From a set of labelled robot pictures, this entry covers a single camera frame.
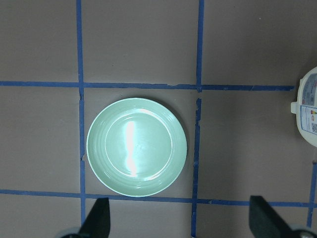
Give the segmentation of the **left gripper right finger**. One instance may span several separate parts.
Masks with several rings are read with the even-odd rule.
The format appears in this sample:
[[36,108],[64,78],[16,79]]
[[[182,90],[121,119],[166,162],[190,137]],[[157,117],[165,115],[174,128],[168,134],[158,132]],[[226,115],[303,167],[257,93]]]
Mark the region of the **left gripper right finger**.
[[250,196],[249,228],[255,238],[292,238],[293,231],[262,196]]

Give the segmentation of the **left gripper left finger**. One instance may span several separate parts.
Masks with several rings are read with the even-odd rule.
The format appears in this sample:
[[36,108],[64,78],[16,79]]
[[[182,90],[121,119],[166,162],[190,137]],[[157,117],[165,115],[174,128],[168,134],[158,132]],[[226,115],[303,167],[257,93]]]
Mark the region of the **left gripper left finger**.
[[78,235],[81,238],[107,238],[110,234],[110,209],[108,198],[98,198]]

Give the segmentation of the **green plate near left arm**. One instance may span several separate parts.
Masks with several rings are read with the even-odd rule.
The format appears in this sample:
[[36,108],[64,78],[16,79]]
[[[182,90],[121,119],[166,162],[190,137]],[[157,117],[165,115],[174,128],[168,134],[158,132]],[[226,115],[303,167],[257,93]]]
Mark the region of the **green plate near left arm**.
[[168,108],[149,99],[127,98],[95,117],[86,152],[104,186],[121,195],[146,197],[178,179],[186,162],[187,140]]

